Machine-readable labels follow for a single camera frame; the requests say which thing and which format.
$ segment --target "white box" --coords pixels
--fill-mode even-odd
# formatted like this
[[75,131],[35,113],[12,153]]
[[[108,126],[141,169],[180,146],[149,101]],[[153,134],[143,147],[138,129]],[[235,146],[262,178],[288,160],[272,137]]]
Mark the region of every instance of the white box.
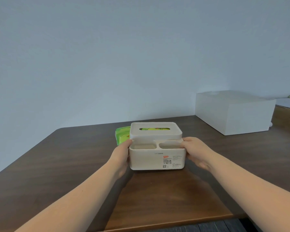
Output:
[[174,122],[134,122],[130,139],[133,141],[129,147],[133,170],[182,169],[185,166],[186,150],[180,147],[182,131]]
[[197,93],[195,115],[223,135],[267,131],[276,100],[226,90]]

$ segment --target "floor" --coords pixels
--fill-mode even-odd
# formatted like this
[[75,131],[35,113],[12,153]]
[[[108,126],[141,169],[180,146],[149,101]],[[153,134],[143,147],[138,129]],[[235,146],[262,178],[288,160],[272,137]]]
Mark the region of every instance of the floor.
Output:
[[248,219],[230,219],[197,225],[179,226],[146,232],[262,232]]

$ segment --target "left hand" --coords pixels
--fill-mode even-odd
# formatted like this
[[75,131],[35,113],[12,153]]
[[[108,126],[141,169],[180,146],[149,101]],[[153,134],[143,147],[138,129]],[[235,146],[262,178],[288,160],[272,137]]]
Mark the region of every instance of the left hand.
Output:
[[132,140],[128,139],[116,147],[109,158],[108,162],[115,165],[117,169],[118,178],[122,177],[126,172],[128,166],[128,148],[132,144]]

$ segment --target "forearm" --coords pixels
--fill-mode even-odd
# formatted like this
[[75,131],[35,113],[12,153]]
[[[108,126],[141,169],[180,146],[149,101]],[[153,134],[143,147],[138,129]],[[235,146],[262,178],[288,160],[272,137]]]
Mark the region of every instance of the forearm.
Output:
[[210,172],[264,232],[290,232],[290,192],[213,152]]
[[68,194],[48,206],[17,232],[86,231],[117,179],[118,169],[106,163]]

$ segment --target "wooden table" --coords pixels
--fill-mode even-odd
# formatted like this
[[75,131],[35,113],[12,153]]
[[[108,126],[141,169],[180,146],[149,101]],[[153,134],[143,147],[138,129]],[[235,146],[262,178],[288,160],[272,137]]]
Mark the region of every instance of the wooden table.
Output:
[[[176,122],[248,171],[290,191],[290,133],[223,136],[196,116]],[[121,122],[61,128],[0,172],[0,231],[14,231],[100,168],[116,147]],[[118,180],[88,231],[137,231],[244,217],[208,172],[186,160],[183,170],[128,170]]]

